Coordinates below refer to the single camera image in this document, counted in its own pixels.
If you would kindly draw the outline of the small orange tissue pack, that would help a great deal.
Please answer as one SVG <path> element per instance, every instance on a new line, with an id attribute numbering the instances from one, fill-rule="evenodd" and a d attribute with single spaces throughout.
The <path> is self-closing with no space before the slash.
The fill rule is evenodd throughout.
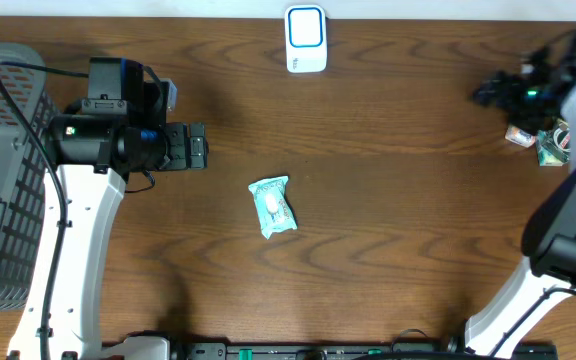
<path id="1" fill-rule="evenodd" d="M 505 139 L 524 148 L 530 148 L 536 142 L 536 137 L 534 135 L 531 135 L 514 125 L 509 125 L 507 127 Z"/>

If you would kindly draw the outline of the red white tape roll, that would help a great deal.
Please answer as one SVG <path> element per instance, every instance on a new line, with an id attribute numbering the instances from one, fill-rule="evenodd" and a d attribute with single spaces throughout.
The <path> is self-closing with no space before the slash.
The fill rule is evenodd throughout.
<path id="1" fill-rule="evenodd" d="M 559 150 L 567 156 L 569 162 L 570 129 L 568 123 L 563 119 L 558 119 L 551 130 L 539 131 L 537 134 L 536 148 L 539 146 L 548 147 L 551 150 Z"/>

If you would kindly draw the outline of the small teal tissue pack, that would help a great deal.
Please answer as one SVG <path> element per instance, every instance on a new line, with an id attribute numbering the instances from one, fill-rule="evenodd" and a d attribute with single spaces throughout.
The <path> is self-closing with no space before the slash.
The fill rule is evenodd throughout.
<path id="1" fill-rule="evenodd" d="M 537 159 L 540 166 L 563 166 L 568 160 L 567 156 L 559 150 L 551 150 L 548 147 L 537 148 Z"/>

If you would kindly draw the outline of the green Zappy wipes pack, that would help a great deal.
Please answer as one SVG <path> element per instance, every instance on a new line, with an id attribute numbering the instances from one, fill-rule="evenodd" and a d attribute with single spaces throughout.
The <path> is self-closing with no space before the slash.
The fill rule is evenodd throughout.
<path id="1" fill-rule="evenodd" d="M 285 199 L 288 176 L 265 178 L 248 186 L 253 196 L 260 231 L 264 238 L 298 228 L 294 214 Z"/>

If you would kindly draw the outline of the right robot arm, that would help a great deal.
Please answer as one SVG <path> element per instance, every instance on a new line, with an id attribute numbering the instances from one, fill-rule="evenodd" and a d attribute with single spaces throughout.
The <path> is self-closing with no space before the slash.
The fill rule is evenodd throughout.
<path id="1" fill-rule="evenodd" d="M 554 129 L 557 121 L 570 135 L 570 173 L 529 218 L 518 266 L 447 345 L 453 358 L 510 359 L 550 310 L 576 297 L 576 28 L 530 54 L 521 73 L 499 71 L 482 82 L 472 99 L 496 105 L 509 124 L 531 135 Z"/>

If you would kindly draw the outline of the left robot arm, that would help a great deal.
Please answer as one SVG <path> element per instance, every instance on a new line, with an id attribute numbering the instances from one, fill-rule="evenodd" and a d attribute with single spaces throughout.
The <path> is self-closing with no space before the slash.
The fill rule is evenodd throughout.
<path id="1" fill-rule="evenodd" d="M 109 237 L 133 173 L 204 169 L 201 123 L 168 123 L 176 88 L 125 58 L 93 57 L 86 96 L 34 141 L 46 163 L 45 214 L 30 292 L 10 359 L 181 359 L 153 331 L 102 343 L 100 299 Z"/>

